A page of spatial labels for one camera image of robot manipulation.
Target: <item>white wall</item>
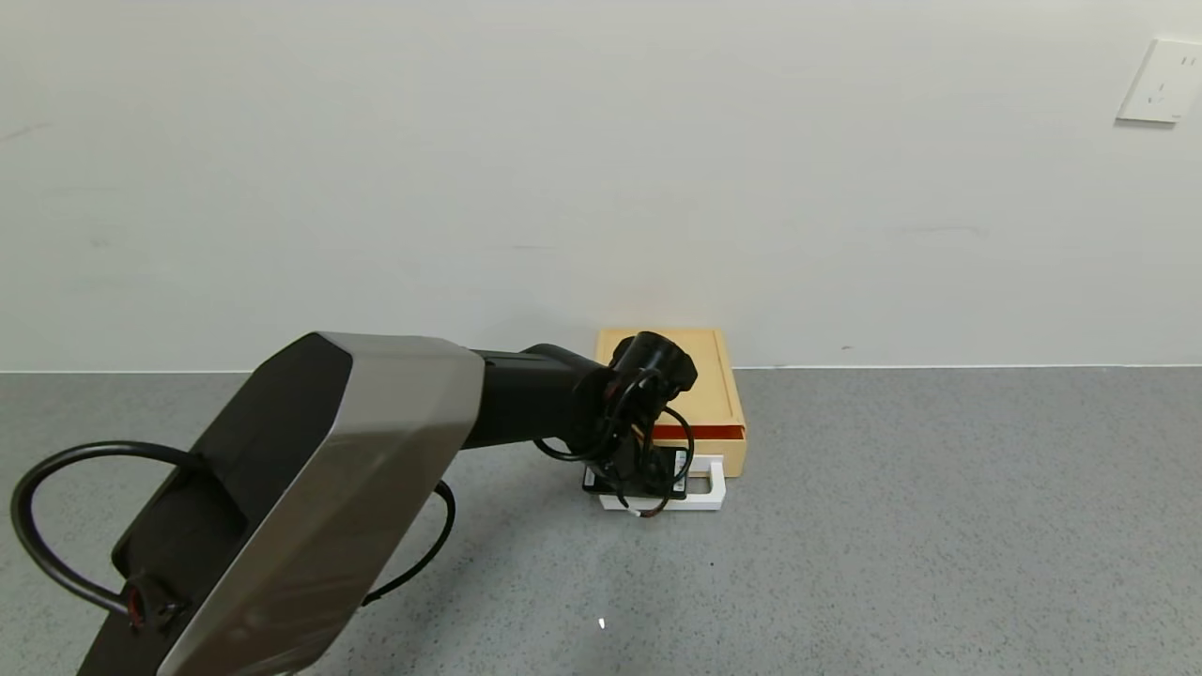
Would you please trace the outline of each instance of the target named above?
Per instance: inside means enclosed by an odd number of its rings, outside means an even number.
[[[1158,35],[1202,4],[6,0],[0,369],[1202,362],[1202,107],[1113,121]]]

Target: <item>gray floor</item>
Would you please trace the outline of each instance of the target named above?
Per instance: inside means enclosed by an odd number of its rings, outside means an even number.
[[[81,441],[186,446],[239,381],[2,375],[0,485]],[[444,553],[308,674],[1202,672],[1202,369],[738,383],[751,450],[721,512],[605,514],[576,467],[465,452]],[[107,552],[163,474],[114,459],[55,478],[48,539],[115,585]],[[0,674],[73,674],[100,612],[7,527],[0,593]]]

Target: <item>white wall socket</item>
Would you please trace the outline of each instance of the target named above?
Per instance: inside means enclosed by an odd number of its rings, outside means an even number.
[[[1202,88],[1202,45],[1155,40],[1119,119],[1178,123]]]

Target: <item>wooden box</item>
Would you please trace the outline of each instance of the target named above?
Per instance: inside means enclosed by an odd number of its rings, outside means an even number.
[[[743,459],[748,451],[746,421],[738,390],[734,389],[734,373],[722,332],[716,328],[606,328],[597,334],[596,361],[609,363],[618,343],[639,331],[654,331],[692,357],[697,383],[668,405],[692,427],[697,455],[720,455],[726,476],[743,474]],[[685,435],[680,423],[662,415],[655,422],[654,438],[683,441]]]

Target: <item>robotic arm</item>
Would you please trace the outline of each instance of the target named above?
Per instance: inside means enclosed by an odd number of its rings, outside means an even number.
[[[42,462],[17,486],[13,524],[43,571],[109,612],[81,676],[286,674],[341,633],[432,491],[453,510],[441,476],[460,449],[532,440],[619,497],[683,497],[692,444],[678,468],[651,426],[667,410],[691,435],[667,404],[696,379],[649,332],[608,366],[555,345],[311,333],[260,366],[190,452],[106,443]],[[120,592],[59,561],[31,514],[42,480],[106,455],[177,466],[113,550]]]

